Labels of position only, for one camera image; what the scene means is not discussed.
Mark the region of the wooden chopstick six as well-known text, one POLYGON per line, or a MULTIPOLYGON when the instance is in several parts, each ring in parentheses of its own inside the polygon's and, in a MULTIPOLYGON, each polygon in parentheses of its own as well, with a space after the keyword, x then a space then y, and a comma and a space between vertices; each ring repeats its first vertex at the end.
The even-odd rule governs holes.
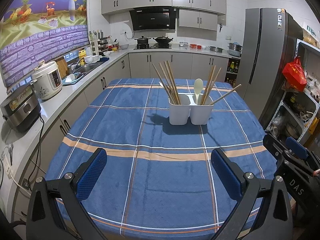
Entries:
POLYGON ((171 83, 171 87, 172 87, 173 93, 175 94, 175 97, 176 97, 176 102, 179 105, 180 104, 180 98, 178 96, 178 92, 177 92, 176 85, 175 85, 175 80, 173 78, 173 75, 172 75, 172 72, 171 72, 171 68, 169 66, 169 62, 168 61, 164 61, 164 64, 165 64, 165 67, 166 67, 166 70, 167 70, 167 74, 168 74, 168 77, 169 77, 169 80, 170 80, 170 83, 171 83))

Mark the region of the blue plaid tablecloth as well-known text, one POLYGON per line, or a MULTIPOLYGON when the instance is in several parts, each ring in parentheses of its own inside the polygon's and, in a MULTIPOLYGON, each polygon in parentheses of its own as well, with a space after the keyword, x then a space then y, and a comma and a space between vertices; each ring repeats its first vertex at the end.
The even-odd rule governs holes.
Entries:
MULTIPOLYGON (((217 82, 210 97, 230 90, 217 82)), ((74 172, 103 148, 107 164, 83 205, 108 238, 210 239, 235 206, 210 163, 212 150, 272 179, 276 160, 264 135, 236 92, 216 103, 206 125, 173 126, 157 79, 113 80, 66 134, 46 179, 74 172)))

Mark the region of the landscape window blind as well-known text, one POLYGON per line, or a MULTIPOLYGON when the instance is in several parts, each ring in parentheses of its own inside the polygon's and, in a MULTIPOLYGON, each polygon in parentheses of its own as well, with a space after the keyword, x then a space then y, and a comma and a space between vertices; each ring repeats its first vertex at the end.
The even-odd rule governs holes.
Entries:
POLYGON ((1 76, 10 88, 50 61, 89 44, 87 0, 13 0, 1 19, 1 76))

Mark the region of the black cooking pot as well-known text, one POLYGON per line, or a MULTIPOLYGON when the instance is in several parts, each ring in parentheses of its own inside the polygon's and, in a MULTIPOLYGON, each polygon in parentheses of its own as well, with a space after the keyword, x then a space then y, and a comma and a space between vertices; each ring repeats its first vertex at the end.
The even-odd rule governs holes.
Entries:
POLYGON ((149 48, 149 37, 141 36, 136 39, 137 41, 137 49, 148 49, 149 48))

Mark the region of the red plastic bag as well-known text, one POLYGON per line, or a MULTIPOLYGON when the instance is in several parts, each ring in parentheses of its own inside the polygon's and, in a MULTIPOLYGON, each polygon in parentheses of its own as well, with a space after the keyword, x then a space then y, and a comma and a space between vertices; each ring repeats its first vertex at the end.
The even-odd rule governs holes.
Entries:
POLYGON ((285 65, 282 74, 287 79, 289 85, 295 90, 302 92, 306 87, 307 80, 299 56, 285 65))

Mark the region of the wooden chopstick four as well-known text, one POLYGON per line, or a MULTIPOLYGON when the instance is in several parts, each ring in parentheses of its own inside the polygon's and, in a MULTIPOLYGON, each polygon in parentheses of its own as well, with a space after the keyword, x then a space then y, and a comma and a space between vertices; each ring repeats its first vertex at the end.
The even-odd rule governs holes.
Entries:
POLYGON ((215 82, 216 82, 217 78, 218 78, 219 75, 220 75, 221 69, 222 69, 222 68, 220 67, 220 69, 217 71, 216 76, 212 78, 212 82, 211 82, 210 87, 209 87, 209 89, 208 89, 208 91, 207 91, 207 94, 206 94, 206 96, 205 96, 205 101, 204 101, 203 105, 206 103, 206 100, 207 100, 207 98, 208 98, 208 96, 209 96, 209 94, 210 94, 213 86, 215 85, 215 82))

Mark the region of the wooden chopstick two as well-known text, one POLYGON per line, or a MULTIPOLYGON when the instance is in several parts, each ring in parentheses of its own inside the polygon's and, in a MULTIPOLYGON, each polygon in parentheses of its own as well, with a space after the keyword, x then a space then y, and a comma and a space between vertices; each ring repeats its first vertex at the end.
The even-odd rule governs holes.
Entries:
POLYGON ((202 96, 200 105, 203 105, 203 103, 204 103, 204 101, 205 101, 205 96, 206 96, 207 91, 208 91, 208 89, 209 89, 209 87, 210 87, 210 84, 211 84, 211 82, 212 82, 212 78, 213 78, 213 75, 214 75, 214 72, 215 72, 215 68, 216 68, 216 66, 213 66, 213 67, 211 68, 211 70, 210 70, 209 79, 208 79, 208 81, 207 81, 206 88, 205 88, 205 90, 204 90, 204 94, 203 94, 203 96, 202 96))

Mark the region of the grey lower cabinets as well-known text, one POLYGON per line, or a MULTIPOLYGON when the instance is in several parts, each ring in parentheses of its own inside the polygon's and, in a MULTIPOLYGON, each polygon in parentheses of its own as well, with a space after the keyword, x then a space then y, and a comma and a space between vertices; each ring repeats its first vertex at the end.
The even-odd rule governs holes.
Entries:
POLYGON ((63 137, 83 113, 86 107, 105 90, 111 81, 128 78, 154 78, 153 65, 168 60, 177 79, 205 80, 210 66, 220 71, 218 81, 223 82, 230 55, 197 50, 121 50, 111 55, 104 64, 91 70, 73 86, 63 87, 61 92, 42 102, 41 115, 46 122, 38 121, 25 135, 23 147, 27 149, 24 161, 15 168, 15 180, 19 183, 12 201, 12 215, 24 217, 29 203, 29 186, 37 175, 44 175, 60 146, 63 137))

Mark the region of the black wok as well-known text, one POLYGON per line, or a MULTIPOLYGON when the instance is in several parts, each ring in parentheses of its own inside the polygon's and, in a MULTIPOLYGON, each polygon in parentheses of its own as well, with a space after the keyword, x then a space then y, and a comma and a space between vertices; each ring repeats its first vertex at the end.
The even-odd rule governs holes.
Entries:
POLYGON ((160 37, 154 38, 154 40, 158 44, 159 48, 169 48, 169 44, 173 40, 173 38, 169 38, 166 36, 160 36, 160 37))

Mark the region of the white metal storage shelf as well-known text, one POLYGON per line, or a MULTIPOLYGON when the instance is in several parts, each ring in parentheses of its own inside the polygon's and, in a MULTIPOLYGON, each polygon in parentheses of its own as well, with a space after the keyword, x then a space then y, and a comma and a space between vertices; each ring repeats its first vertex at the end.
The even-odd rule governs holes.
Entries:
POLYGON ((301 60, 307 84, 299 92, 283 83, 283 95, 266 131, 278 139, 291 136, 303 144, 319 125, 319 48, 297 40, 295 56, 301 60))

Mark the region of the black range hood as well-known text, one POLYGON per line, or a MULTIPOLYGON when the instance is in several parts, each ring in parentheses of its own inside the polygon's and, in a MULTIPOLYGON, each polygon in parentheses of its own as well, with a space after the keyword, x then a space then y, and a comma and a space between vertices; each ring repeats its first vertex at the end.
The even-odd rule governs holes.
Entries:
POLYGON ((142 7, 129 11, 134 31, 175 30, 177 8, 142 7))

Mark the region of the grey double-door refrigerator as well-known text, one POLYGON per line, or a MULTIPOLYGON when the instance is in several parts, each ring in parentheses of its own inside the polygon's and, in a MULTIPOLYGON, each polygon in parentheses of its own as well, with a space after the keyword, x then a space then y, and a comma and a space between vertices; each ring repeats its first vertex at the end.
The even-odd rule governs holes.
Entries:
POLYGON ((303 30, 281 8, 246 9, 244 42, 236 84, 238 94, 263 128, 270 123, 283 96, 285 64, 295 58, 303 30))

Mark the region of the wooden chopstick seven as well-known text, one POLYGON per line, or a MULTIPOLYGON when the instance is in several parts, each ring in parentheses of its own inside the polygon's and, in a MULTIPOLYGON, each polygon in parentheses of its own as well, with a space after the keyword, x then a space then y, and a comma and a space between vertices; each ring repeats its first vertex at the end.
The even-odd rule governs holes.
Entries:
POLYGON ((171 97, 172 97, 172 100, 175 102, 176 105, 178 105, 178 99, 176 98, 176 94, 175 94, 172 86, 170 85, 170 84, 171 84, 171 83, 170 83, 170 79, 167 77, 167 73, 166 73, 166 71, 165 71, 165 69, 163 68, 163 66, 162 66, 161 63, 159 63, 159 66, 160 66, 161 71, 162 71, 162 73, 163 73, 163 75, 164 75, 164 78, 165 78, 165 80, 166 80, 166 83, 167 83, 167 84, 166 84, 166 87, 167 87, 167 89, 168 89, 168 91, 169 91, 169 93, 170 93, 170 95, 171 95, 171 97))

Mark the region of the cream plastic rice spoon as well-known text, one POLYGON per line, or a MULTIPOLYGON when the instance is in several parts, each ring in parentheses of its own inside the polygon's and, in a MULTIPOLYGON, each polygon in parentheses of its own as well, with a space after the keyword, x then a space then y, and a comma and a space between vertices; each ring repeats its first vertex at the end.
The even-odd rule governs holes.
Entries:
POLYGON ((195 94, 195 103, 198 104, 199 96, 203 90, 203 81, 202 79, 196 79, 194 82, 194 94, 195 94))

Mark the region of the white rice cooker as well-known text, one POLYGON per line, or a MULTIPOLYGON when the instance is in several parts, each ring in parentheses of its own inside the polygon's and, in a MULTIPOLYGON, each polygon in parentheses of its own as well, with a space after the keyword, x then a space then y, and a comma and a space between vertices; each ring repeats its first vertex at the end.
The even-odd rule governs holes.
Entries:
POLYGON ((62 79, 55 61, 41 61, 31 75, 31 84, 37 97, 46 101, 54 97, 62 89, 62 79))

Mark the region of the wooden chopstick five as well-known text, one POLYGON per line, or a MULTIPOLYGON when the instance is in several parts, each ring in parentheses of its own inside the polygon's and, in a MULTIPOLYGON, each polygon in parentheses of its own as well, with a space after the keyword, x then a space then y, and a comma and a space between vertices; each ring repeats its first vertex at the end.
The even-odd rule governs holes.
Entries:
POLYGON ((173 72, 172 72, 172 70, 171 70, 170 62, 169 62, 169 61, 166 61, 166 64, 167 64, 168 72, 170 73, 172 87, 174 88, 174 91, 175 91, 175 94, 176 94, 176 98, 177 98, 178 104, 180 105, 180 104, 181 104, 181 102, 180 102, 180 97, 179 97, 179 95, 178 95, 178 91, 177 91, 177 87, 176 87, 174 75, 173 75, 173 72))

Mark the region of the white two-compartment utensil holder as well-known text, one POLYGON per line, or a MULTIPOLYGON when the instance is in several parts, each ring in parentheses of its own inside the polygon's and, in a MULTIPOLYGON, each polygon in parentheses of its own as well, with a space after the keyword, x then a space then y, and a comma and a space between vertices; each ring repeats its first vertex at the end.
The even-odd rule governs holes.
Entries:
POLYGON ((193 125, 206 125, 213 110, 213 100, 210 96, 203 105, 195 103, 195 94, 179 93, 181 104, 173 104, 169 101, 169 123, 171 125, 185 125, 188 120, 193 125))

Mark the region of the wooden chopstick three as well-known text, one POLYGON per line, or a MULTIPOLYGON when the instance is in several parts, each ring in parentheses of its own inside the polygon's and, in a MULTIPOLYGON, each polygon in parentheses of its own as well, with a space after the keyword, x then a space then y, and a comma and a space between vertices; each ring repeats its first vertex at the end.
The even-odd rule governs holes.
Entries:
POLYGON ((212 103, 210 103, 209 105, 214 105, 217 102, 219 102, 220 100, 224 99, 226 96, 228 96, 229 94, 233 93, 234 91, 236 91, 238 88, 240 88, 242 86, 242 84, 237 85, 235 88, 233 88, 232 90, 228 91, 226 94, 222 95, 221 97, 219 97, 218 99, 216 99, 215 101, 213 101, 212 103))

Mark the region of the steel steamer pot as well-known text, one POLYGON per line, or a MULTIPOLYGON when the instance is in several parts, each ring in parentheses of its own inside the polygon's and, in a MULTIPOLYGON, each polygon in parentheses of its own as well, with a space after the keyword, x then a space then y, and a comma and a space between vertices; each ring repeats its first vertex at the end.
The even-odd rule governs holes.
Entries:
POLYGON ((230 42, 228 44, 228 51, 227 52, 229 55, 232 55, 235 57, 240 57, 241 52, 242 52, 242 46, 236 42, 233 42, 233 43, 230 42))

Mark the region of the wooden chopstick one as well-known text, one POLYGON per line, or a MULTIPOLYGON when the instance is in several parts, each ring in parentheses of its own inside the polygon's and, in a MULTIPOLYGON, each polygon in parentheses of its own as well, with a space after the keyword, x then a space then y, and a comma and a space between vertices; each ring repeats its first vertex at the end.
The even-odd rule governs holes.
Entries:
POLYGON ((164 88, 164 90, 166 91, 168 97, 170 98, 170 100, 172 101, 173 104, 176 104, 176 100, 174 99, 173 97, 173 93, 171 92, 171 90, 169 89, 169 86, 167 86, 164 82, 163 82, 163 79, 160 75, 160 73, 158 72, 157 68, 155 67, 155 65, 153 64, 152 65, 158 78, 159 78, 159 84, 161 85, 161 87, 164 88))

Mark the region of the silver black rice cooker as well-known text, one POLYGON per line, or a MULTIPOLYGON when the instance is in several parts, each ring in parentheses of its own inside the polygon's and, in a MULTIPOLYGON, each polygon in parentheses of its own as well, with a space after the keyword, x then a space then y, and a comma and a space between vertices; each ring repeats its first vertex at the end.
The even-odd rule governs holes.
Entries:
POLYGON ((31 85, 18 87, 2 103, 4 120, 18 133, 24 133, 33 126, 41 115, 41 106, 31 85))

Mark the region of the stainless kitchen sink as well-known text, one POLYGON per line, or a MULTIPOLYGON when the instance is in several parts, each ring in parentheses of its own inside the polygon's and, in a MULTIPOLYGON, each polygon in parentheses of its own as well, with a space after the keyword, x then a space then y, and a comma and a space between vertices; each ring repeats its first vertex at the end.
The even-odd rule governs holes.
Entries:
POLYGON ((77 65, 73 69, 71 69, 69 71, 69 73, 70 74, 74 74, 74 73, 86 73, 86 74, 88 74, 89 72, 91 72, 92 70, 96 69, 97 67, 99 67, 102 64, 103 64, 102 62, 98 61, 96 63, 84 64, 83 66, 77 65))

